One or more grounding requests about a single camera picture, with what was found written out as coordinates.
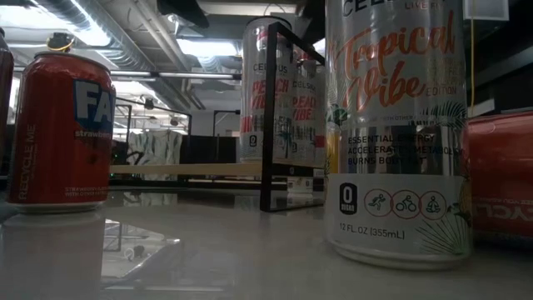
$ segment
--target tropical vibe can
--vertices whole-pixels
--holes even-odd
[[[394,268],[471,254],[462,1],[327,1],[328,240]]]

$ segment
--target red can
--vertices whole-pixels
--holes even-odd
[[[38,53],[24,70],[9,202],[23,211],[94,208],[107,197],[115,88],[98,62]]]
[[[533,112],[469,122],[476,237],[533,248]]]

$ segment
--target energy drink can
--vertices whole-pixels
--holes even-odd
[[[292,83],[292,161],[307,166],[315,165],[317,128],[316,61],[302,52],[296,60],[296,76]]]
[[[262,160],[263,129],[265,124],[267,39],[268,26],[280,22],[279,17],[258,17],[251,20],[243,38],[242,105],[241,105],[241,161]],[[291,159],[292,148],[292,82],[294,79],[292,44],[277,36],[276,84],[273,158]]]
[[[469,126],[476,241],[533,249],[533,112]]]
[[[328,0],[328,240],[376,265],[471,254],[460,0]]]

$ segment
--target fluorescent light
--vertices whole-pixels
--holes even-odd
[[[119,122],[114,122],[114,123],[115,123],[115,125],[122,126],[123,128],[127,128],[126,125],[121,124],[121,123],[119,123]]]
[[[137,81],[137,82],[149,82],[154,83],[156,81],[155,78],[134,78],[134,77],[117,77],[114,81],[125,81],[125,82],[131,82],[131,81]]]
[[[270,13],[290,13],[296,11],[296,4],[271,4],[266,3],[237,3],[199,1],[200,8],[208,14],[216,15],[239,15],[239,16],[263,16]]]
[[[2,27],[66,29],[65,22],[36,7],[2,6],[0,7],[0,14],[2,15],[0,18],[0,26]]]
[[[7,46],[10,48],[44,48],[47,44],[8,42]]]
[[[321,55],[324,55],[324,53],[326,53],[326,39],[323,38],[322,40],[315,42],[313,44],[313,47],[315,48],[315,51],[317,51]]]
[[[56,20],[59,20],[57,17],[55,17],[52,13],[50,13],[46,8],[39,5],[35,0],[31,0],[35,6],[40,8],[43,12],[45,12],[50,18],[55,18]],[[89,46],[107,46],[111,42],[111,38],[102,30],[100,25],[98,25],[91,16],[85,11],[85,9],[76,1],[76,0],[70,0],[71,3],[76,6],[76,8],[83,14],[83,16],[89,21],[89,25],[87,29],[81,29],[74,24],[70,22],[64,22],[60,20],[60,22],[63,23],[63,26],[68,29],[76,38],[81,39],[84,43],[86,43]]]
[[[183,53],[197,57],[237,55],[237,50],[231,42],[189,41],[177,39]]]
[[[177,133],[184,134],[184,135],[189,134],[189,132],[186,132],[185,130],[181,130],[181,129],[176,129],[176,130],[173,130],[173,131],[175,131],[175,132],[177,132]]]
[[[121,134],[121,133],[127,133],[127,128],[114,128],[113,134]],[[130,133],[142,133],[142,129],[140,128],[130,128]]]

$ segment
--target silver can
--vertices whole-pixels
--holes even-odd
[[[275,22],[291,28],[284,19],[269,16],[253,19],[244,32],[240,137],[241,161],[244,163],[262,160],[268,25]],[[278,35],[273,145],[273,158],[278,161],[291,160],[292,81],[295,72],[292,58],[292,44]]]
[[[328,0],[326,230],[349,258],[471,255],[462,1]]]
[[[292,83],[292,161],[315,165],[318,95],[316,61],[305,52],[296,52],[296,76]]]

